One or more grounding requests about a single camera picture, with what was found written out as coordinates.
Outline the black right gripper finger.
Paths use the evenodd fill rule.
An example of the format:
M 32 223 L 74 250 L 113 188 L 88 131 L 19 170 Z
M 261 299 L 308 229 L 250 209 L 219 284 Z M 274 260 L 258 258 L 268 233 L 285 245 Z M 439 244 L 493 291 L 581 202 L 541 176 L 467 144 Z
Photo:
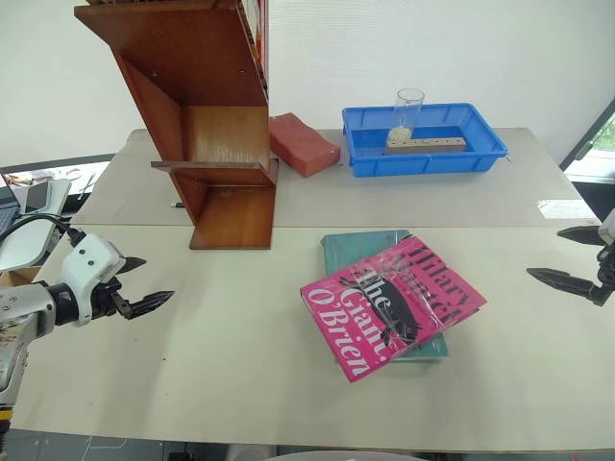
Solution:
M 556 235 L 580 244 L 601 246 L 599 228 L 599 226 L 575 226 L 560 230 Z
M 569 273 L 549 268 L 527 268 L 526 272 L 550 287 L 592 300 L 598 286 L 590 280 L 571 276 Z

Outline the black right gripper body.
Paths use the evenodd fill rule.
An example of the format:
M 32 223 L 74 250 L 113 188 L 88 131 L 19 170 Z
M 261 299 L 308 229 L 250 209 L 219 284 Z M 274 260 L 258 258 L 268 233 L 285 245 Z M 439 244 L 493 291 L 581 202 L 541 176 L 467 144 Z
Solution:
M 603 306 L 614 291 L 614 245 L 605 246 L 597 255 L 599 270 L 597 273 L 600 286 L 594 285 L 590 300 L 594 305 Z

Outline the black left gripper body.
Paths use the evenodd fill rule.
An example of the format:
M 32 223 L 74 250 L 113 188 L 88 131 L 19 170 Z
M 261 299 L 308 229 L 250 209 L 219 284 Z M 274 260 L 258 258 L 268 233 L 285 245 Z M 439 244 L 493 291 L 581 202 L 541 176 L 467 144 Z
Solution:
M 129 314 L 129 302 L 122 298 L 118 291 L 122 283 L 117 277 L 109 281 L 97 284 L 90 296 L 92 314 L 91 319 L 110 317 L 116 313 L 126 317 Z

